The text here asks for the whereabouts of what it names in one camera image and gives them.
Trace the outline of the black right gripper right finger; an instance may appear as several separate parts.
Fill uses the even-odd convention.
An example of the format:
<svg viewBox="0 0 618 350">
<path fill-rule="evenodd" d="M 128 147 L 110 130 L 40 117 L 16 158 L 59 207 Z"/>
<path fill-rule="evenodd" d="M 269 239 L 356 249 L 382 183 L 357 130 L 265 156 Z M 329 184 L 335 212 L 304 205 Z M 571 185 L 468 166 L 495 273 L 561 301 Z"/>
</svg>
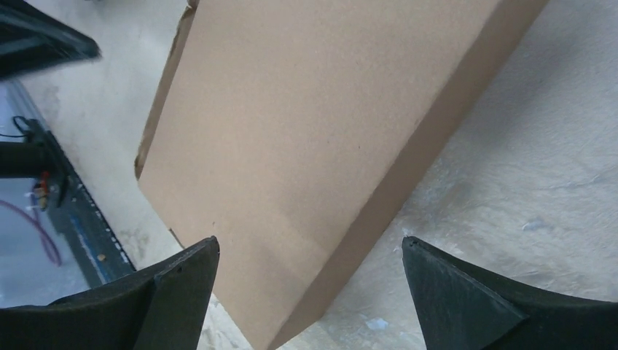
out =
<svg viewBox="0 0 618 350">
<path fill-rule="evenodd" d="M 427 349 L 616 349 L 617 303 L 562 295 L 415 236 L 402 260 Z"/>
</svg>

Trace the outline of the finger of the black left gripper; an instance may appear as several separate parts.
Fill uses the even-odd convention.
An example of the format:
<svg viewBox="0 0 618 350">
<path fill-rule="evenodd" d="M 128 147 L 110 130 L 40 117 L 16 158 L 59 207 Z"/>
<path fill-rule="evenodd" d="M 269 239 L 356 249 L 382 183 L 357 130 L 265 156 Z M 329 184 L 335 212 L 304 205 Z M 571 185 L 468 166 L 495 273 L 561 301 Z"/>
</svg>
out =
<svg viewBox="0 0 618 350">
<path fill-rule="evenodd" d="M 1 2 L 1 79 L 100 58 L 94 39 L 26 1 Z"/>
</svg>

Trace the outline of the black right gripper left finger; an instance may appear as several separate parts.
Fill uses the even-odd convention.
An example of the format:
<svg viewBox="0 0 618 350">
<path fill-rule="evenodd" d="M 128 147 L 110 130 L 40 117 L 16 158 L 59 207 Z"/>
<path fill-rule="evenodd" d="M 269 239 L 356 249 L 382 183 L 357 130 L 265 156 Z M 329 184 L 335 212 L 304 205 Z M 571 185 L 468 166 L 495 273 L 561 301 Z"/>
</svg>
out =
<svg viewBox="0 0 618 350">
<path fill-rule="evenodd" d="M 1 310 L 2 349 L 196 349 L 219 263 L 216 237 L 47 306 Z"/>
</svg>

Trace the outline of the brown cardboard box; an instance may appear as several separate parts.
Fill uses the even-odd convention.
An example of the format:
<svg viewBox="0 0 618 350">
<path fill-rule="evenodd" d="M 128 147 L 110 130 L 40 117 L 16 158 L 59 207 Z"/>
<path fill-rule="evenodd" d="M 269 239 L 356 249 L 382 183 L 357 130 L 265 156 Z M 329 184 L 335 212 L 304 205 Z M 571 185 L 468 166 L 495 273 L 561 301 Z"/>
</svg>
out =
<svg viewBox="0 0 618 350">
<path fill-rule="evenodd" d="M 135 168 L 255 349 L 319 320 L 544 1 L 190 1 Z"/>
</svg>

